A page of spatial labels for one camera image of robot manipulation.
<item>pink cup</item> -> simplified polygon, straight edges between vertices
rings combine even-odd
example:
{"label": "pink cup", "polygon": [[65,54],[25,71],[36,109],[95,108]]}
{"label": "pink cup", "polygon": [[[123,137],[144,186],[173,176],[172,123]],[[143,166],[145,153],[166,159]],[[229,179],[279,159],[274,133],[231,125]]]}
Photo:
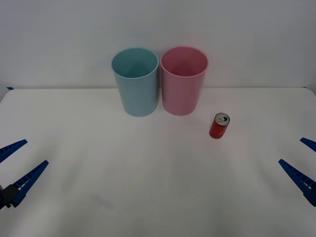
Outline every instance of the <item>pink cup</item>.
{"label": "pink cup", "polygon": [[204,53],[192,47],[176,47],[161,58],[163,107],[173,115],[188,115],[198,103],[208,67]]}

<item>white wall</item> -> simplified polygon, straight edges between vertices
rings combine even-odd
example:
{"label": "white wall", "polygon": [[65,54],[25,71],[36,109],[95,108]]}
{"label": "white wall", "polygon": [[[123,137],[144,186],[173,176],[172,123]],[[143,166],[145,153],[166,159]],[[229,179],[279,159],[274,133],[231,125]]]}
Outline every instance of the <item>white wall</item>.
{"label": "white wall", "polygon": [[116,52],[176,45],[209,56],[205,86],[316,87],[316,1],[0,1],[0,87],[113,87]]}

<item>cup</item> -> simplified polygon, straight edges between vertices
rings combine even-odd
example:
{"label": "cup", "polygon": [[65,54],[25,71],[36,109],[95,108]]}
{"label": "cup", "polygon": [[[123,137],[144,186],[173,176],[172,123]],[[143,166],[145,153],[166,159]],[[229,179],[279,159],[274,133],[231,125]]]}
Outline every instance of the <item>cup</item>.
{"label": "cup", "polygon": [[129,48],[112,60],[112,69],[125,111],[136,117],[151,114],[158,104],[156,54],[144,48]]}
{"label": "cup", "polygon": [[162,104],[171,114],[183,116],[194,111],[208,67],[208,59],[192,47],[176,47],[161,58]]}

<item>cup rim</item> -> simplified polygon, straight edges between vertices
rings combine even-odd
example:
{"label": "cup rim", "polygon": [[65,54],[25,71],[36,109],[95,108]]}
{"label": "cup rim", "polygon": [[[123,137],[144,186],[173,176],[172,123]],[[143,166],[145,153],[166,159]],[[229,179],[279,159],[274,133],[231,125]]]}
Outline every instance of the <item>cup rim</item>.
{"label": "cup rim", "polygon": [[[150,53],[152,53],[152,54],[156,57],[156,59],[157,59],[157,65],[156,65],[155,69],[153,69],[150,73],[148,73],[148,74],[146,74],[146,75],[144,75],[144,76],[138,77],[138,78],[127,78],[127,77],[121,76],[121,75],[119,75],[118,73],[116,73],[116,72],[114,71],[114,69],[113,69],[113,60],[114,60],[114,58],[115,58],[118,54],[120,54],[120,53],[122,53],[122,52],[124,52],[124,51],[130,50],[130,49],[144,49],[144,50],[147,50],[147,51],[149,51]],[[130,79],[130,80],[145,78],[145,77],[149,76],[150,74],[153,74],[153,73],[157,70],[158,66],[159,66],[159,58],[158,58],[158,56],[157,56],[153,51],[151,51],[151,50],[149,50],[149,49],[147,49],[147,48],[141,48],[141,47],[132,47],[132,48],[123,49],[123,50],[121,50],[120,52],[116,53],[115,56],[114,56],[114,57],[112,58],[112,60],[111,60],[111,69],[112,69],[113,73],[114,73],[115,75],[119,76],[120,78]]]}
{"label": "cup rim", "polygon": [[[163,66],[163,64],[162,64],[162,58],[164,57],[164,55],[165,55],[167,52],[169,52],[169,51],[171,51],[171,50],[173,50],[173,49],[175,49],[175,48],[191,48],[191,49],[194,49],[194,50],[196,50],[196,51],[202,53],[203,56],[206,58],[206,61],[207,61],[207,64],[206,64],[205,69],[204,69],[201,73],[199,73],[199,74],[196,74],[196,75],[193,75],[193,76],[187,76],[187,77],[185,77],[185,76],[179,76],[179,75],[176,75],[176,74],[173,74],[173,73],[169,72],[166,68],[164,68],[164,66]],[[203,74],[203,73],[206,72],[206,70],[208,69],[209,60],[208,60],[208,58],[207,58],[207,56],[206,56],[205,53],[203,53],[201,50],[199,50],[199,49],[197,49],[197,48],[195,48],[195,47],[191,47],[191,46],[177,46],[177,47],[173,47],[173,48],[171,48],[171,49],[168,49],[165,53],[163,53],[163,55],[161,56],[161,59],[160,59],[160,65],[161,65],[161,68],[162,68],[165,72],[167,72],[167,73],[169,73],[170,75],[173,75],[173,76],[175,76],[175,77],[177,77],[177,78],[195,78],[195,77],[200,76],[201,74]]]}

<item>can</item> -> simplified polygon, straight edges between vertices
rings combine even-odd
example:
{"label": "can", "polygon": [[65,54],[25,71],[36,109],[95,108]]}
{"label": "can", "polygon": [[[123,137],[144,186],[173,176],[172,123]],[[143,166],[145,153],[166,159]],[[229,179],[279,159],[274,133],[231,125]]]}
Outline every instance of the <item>can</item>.
{"label": "can", "polygon": [[209,130],[209,135],[214,139],[220,139],[224,135],[230,121],[231,119],[227,114],[218,113]]}

